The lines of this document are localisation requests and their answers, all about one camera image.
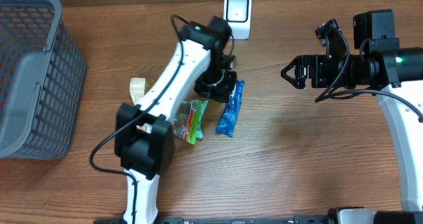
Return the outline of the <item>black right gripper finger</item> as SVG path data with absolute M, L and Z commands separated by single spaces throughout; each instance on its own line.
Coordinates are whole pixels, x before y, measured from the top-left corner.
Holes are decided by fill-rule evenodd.
M 291 77 L 287 74 L 281 74 L 281 77 L 293 85 L 296 89 L 305 88 L 305 81 L 307 79 L 306 75 L 295 75 L 294 77 Z
M 286 67 L 281 70 L 282 77 L 289 77 L 288 72 L 293 70 L 294 77 L 301 76 L 302 56 L 296 56 Z

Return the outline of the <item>teal snack packet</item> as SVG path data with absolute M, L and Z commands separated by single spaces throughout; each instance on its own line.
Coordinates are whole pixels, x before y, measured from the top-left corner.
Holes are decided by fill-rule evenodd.
M 201 109 L 200 109 L 200 116 L 199 116 L 199 119 L 198 119 L 198 129 L 197 129 L 197 132 L 196 132 L 196 138 L 197 139 L 203 139 L 203 137 L 204 137 L 204 133 L 203 133 L 203 129 L 202 129 L 203 125 L 202 124 L 203 124 L 204 116 L 206 114 L 206 110 L 207 110 L 207 107 L 208 107 L 208 104 L 209 104 L 208 100 L 201 100 L 200 102 L 201 102 Z

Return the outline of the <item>blue snack packet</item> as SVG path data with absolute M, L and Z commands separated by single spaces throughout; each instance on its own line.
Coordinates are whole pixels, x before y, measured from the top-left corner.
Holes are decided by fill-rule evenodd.
M 216 133 L 233 137 L 235 124 L 242 105 L 243 89 L 245 82 L 237 81 L 232 93 L 229 95 L 229 102 L 225 104 L 225 109 L 215 129 Z

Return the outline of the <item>green candy packet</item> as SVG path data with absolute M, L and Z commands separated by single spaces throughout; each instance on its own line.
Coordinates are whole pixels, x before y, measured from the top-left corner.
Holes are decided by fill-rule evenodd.
M 191 145 L 196 143 L 201 108 L 201 100 L 184 101 L 174 117 L 174 134 Z

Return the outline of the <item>beige nut snack bag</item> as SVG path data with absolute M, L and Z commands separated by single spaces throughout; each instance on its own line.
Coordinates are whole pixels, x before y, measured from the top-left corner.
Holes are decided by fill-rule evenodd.
M 134 104 L 137 104 L 138 100 L 143 98 L 144 95 L 151 89 L 154 84 L 155 80 L 153 79 L 139 77 L 131 78 L 129 91 L 132 102 Z

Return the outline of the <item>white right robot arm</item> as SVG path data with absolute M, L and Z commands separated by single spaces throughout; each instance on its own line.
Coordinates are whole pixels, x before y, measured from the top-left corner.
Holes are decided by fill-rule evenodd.
M 354 47 L 336 20 L 315 29 L 324 55 L 295 57 L 281 76 L 297 89 L 306 80 L 324 91 L 315 99 L 348 100 L 362 94 L 376 97 L 387 121 L 401 179 L 401 211 L 365 207 L 336 207 L 307 223 L 421 223 L 422 222 L 422 48 L 401 48 L 390 9 L 355 15 Z

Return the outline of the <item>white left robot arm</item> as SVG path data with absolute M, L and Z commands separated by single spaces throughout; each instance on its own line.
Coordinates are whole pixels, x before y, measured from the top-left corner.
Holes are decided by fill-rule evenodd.
M 114 152 L 128 181 L 122 223 L 154 223 L 160 176 L 174 154 L 172 122 L 190 89 L 200 97 L 229 102 L 237 74 L 233 56 L 223 53 L 232 34 L 229 23 L 213 17 L 208 25 L 187 22 L 176 31 L 176 50 L 153 87 L 135 105 L 116 115 Z

